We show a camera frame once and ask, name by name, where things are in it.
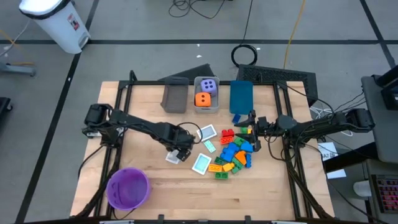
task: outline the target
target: purple plastic bowl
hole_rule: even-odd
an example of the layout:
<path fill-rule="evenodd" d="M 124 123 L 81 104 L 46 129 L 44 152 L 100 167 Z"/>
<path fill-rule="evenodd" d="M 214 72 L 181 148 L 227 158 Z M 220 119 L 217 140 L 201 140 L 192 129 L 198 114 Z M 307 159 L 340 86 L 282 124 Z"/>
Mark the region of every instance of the purple plastic bowl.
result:
<path fill-rule="evenodd" d="M 114 173 L 106 186 L 108 202 L 119 210 L 132 210 L 149 197 L 150 183 L 143 171 L 129 167 Z"/>

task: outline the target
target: yellow cable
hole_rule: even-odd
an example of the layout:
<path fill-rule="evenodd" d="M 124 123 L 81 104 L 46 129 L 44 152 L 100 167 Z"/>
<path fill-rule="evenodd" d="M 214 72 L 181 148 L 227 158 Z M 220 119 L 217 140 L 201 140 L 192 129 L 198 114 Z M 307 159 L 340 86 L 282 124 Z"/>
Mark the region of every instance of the yellow cable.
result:
<path fill-rule="evenodd" d="M 286 47 L 285 60 L 284 60 L 284 69 L 285 69 L 285 67 L 286 67 L 287 56 L 289 55 L 290 43 L 292 42 L 294 33 L 296 32 L 297 25 L 299 24 L 299 21 L 300 21 L 300 19 L 301 19 L 301 15 L 303 14 L 304 5 L 305 5 L 305 0 L 303 0 L 303 3 L 301 4 L 300 12 L 299 12 L 299 14 L 298 14 L 296 23 L 294 24 L 294 28 L 293 28 L 292 35 L 290 36 L 289 43 L 287 44 L 287 47 Z"/>
<path fill-rule="evenodd" d="M 17 47 L 19 50 L 21 50 L 21 52 L 24 51 L 24 49 L 18 45 L 17 43 L 15 43 L 3 30 L 0 30 L 0 33 L 8 40 L 11 42 L 12 45 L 14 45 L 15 47 Z M 12 65 L 34 65 L 33 62 L 16 62 L 16 63 L 12 63 Z"/>

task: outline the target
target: white trash can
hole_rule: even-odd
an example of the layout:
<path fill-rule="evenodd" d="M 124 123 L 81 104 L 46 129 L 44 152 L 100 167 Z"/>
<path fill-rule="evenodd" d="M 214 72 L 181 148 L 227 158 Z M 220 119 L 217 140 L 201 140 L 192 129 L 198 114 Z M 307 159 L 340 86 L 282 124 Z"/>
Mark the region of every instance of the white trash can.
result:
<path fill-rule="evenodd" d="M 33 19 L 67 53 L 80 53 L 90 38 L 70 0 L 22 0 L 19 10 Z"/>

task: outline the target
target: wooden table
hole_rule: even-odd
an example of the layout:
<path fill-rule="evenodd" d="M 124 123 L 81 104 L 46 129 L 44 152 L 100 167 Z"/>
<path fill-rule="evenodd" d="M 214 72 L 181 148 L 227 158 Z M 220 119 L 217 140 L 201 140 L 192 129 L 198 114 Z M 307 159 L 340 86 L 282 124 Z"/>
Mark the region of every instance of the wooden table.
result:
<path fill-rule="evenodd" d="M 288 82 L 288 85 L 305 93 L 302 82 Z M 103 82 L 98 102 L 114 105 L 117 86 L 118 82 Z M 220 109 L 215 114 L 194 112 L 193 86 L 189 88 L 187 112 L 166 113 L 160 106 L 163 91 L 163 85 L 134 85 L 129 114 L 152 122 L 178 124 L 191 121 L 200 127 L 212 124 L 218 135 L 210 140 L 217 151 L 210 154 L 203 144 L 196 144 L 192 155 L 185 162 L 175 165 L 165 161 L 167 151 L 163 145 L 148 135 L 128 130 L 124 138 L 121 167 L 143 170 L 152 184 L 149 200 L 128 218 L 154 220 L 158 214 L 164 214 L 167 220 L 243 220 L 245 215 L 250 215 L 253 220 L 294 220 L 285 163 L 271 158 L 263 139 L 262 149 L 252 156 L 252 167 L 244 168 L 235 175 L 230 173 L 228 180 L 215 180 L 214 173 L 200 175 L 191 170 L 200 152 L 212 157 L 212 161 L 220 155 L 223 148 L 219 142 L 222 129 L 239 131 L 231 123 L 233 115 L 229 113 L 229 86 L 220 86 Z M 301 122 L 310 120 L 307 99 L 290 89 L 289 95 L 294 118 Z M 268 122 L 275 121 L 277 111 L 272 86 L 254 86 L 254 109 L 258 116 L 267 116 Z M 197 128 L 193 125 L 186 124 L 183 127 L 190 133 L 196 133 Z M 98 148 L 99 143 L 99 138 L 89 139 L 85 156 Z M 314 139 L 309 144 L 317 147 Z M 274 155 L 279 157 L 281 140 L 272 143 L 271 148 Z M 303 148 L 301 152 L 308 189 L 326 212 L 334 215 L 320 153 L 310 147 Z M 81 211 L 98 188 L 104 154 L 105 150 L 98 153 L 82 169 L 71 215 Z M 298 190 L 297 194 L 301 214 L 305 216 L 302 193 Z M 101 214 L 105 214 L 106 197 L 103 201 Z M 124 211 L 115 212 L 119 218 L 127 214 Z"/>

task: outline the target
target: trash can lid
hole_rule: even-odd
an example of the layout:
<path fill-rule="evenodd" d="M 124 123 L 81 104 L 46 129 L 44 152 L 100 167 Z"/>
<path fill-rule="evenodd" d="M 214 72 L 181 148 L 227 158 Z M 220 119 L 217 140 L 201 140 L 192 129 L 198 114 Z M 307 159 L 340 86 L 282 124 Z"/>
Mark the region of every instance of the trash can lid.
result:
<path fill-rule="evenodd" d="M 19 10 L 24 14 L 35 16 L 42 16 L 51 13 L 62 2 L 69 2 L 70 0 L 22 0 L 19 4 Z"/>

